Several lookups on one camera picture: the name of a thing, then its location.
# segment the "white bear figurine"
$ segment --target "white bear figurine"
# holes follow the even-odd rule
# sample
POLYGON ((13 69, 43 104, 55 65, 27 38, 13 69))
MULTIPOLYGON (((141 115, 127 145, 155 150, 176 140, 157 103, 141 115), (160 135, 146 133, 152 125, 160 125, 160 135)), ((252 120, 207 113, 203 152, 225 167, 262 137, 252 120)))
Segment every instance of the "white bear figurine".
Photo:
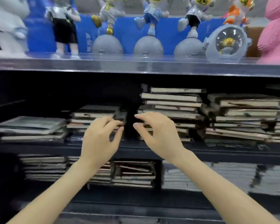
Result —
POLYGON ((28 28, 23 19, 29 14, 27 0, 0 0, 0 57, 27 57, 28 28))

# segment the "person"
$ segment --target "person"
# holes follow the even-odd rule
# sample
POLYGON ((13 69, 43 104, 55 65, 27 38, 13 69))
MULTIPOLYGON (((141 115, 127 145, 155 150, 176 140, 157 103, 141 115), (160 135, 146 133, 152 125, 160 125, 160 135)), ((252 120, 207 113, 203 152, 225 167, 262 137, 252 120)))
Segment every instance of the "person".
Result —
MULTIPOLYGON (((250 196, 224 179, 183 147, 174 122, 160 113, 135 115, 153 129, 153 136, 143 123, 133 126, 161 158, 173 163, 203 192, 227 224, 280 224, 250 196)), ((52 224, 86 182, 111 159, 123 133, 122 122, 108 117, 95 119, 86 130, 81 156, 71 168, 45 192, 35 198, 7 224, 52 224), (112 142, 109 136, 119 129, 112 142)))

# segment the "blue backdrop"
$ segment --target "blue backdrop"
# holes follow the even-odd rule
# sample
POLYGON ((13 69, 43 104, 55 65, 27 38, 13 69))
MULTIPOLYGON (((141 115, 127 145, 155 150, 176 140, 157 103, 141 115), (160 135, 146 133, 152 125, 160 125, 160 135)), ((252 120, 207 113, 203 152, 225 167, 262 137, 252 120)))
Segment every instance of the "blue backdrop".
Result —
MULTIPOLYGON (((28 46, 31 52, 54 52, 56 43, 52 24, 44 18, 45 7, 51 3, 48 0, 28 0, 31 14, 25 20, 29 28, 28 46)), ((173 55, 176 45, 186 39, 190 27, 179 32, 177 24, 180 18, 162 18, 156 28, 156 37, 164 47, 165 55, 173 55)), ((225 19, 212 19, 202 21, 198 27, 198 39, 204 41, 205 37, 224 23, 225 19)), ((91 53, 93 41, 101 34, 104 34, 107 24, 103 23, 97 29, 89 15, 81 15, 81 22, 76 23, 79 52, 91 53)), ((149 25, 138 30, 133 17, 118 18, 114 26, 114 36, 120 41, 125 54, 132 54, 136 42, 147 35, 149 25)))

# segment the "blue shorts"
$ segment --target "blue shorts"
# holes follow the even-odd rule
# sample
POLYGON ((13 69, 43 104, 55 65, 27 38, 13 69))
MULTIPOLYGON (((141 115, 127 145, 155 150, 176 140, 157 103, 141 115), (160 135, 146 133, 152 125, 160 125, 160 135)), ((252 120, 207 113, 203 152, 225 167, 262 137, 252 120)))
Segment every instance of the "blue shorts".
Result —
POLYGON ((150 13, 144 13, 143 18, 145 19, 146 23, 153 23, 155 26, 158 24, 157 19, 154 18, 150 13))

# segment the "white figurine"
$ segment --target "white figurine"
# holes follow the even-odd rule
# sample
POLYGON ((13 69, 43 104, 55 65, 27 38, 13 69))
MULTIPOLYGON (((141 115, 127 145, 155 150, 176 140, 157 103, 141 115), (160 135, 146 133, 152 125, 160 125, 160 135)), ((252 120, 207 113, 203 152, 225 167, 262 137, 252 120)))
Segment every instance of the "white figurine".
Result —
POLYGON ((138 29, 141 29, 145 24, 149 23, 148 35, 156 35, 156 26, 162 17, 168 17, 168 11, 162 11, 166 9, 168 3, 171 0, 149 0, 149 4, 146 0, 140 0, 142 6, 144 7, 144 12, 142 17, 136 17, 134 20, 138 26, 138 29))
POLYGON ((65 53, 65 45, 70 45, 71 58, 79 59, 77 31, 74 22, 80 22, 79 12, 74 9, 67 0, 53 0, 54 6, 48 7, 45 18, 53 23, 53 31, 56 41, 56 53, 54 59, 60 59, 65 53))
POLYGON ((28 28, 23 19, 29 14, 27 0, 0 0, 0 57, 27 57, 28 28))
POLYGON ((178 22, 178 31, 183 31, 187 26, 191 27, 187 37, 198 37, 197 28, 201 20, 211 20, 212 15, 204 12, 213 6, 213 0, 184 0, 187 14, 178 22))
POLYGON ((91 18, 97 28, 101 26, 102 21, 107 21, 108 28, 106 34, 113 35, 113 27, 116 19, 125 15, 123 7, 124 2, 127 0, 106 0, 106 2, 103 0, 97 1, 101 7, 100 16, 92 15, 91 18))

